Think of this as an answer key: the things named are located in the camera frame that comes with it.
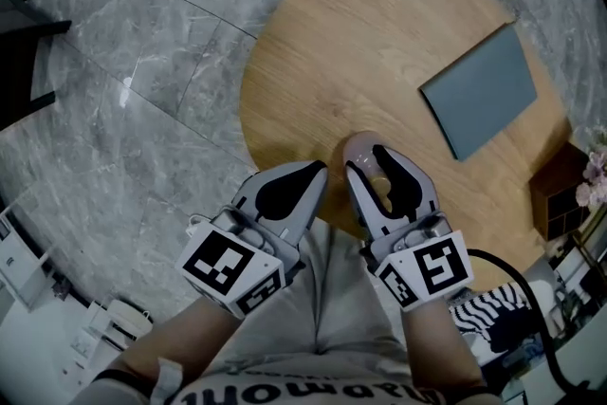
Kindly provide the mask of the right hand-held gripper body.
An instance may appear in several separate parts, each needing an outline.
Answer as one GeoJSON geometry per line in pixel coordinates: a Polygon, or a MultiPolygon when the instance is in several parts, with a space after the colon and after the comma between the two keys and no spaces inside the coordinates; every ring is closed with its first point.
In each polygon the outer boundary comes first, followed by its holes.
{"type": "Polygon", "coordinates": [[[443,212],[366,243],[360,254],[403,311],[451,295],[474,280],[461,231],[443,212]]]}

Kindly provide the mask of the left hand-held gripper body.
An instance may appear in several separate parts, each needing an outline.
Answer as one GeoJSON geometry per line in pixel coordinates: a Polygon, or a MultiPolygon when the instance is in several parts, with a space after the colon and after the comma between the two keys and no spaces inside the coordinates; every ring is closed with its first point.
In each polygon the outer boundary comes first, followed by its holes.
{"type": "Polygon", "coordinates": [[[302,269],[302,212],[240,202],[201,222],[175,268],[201,295],[243,319],[302,269]]]}

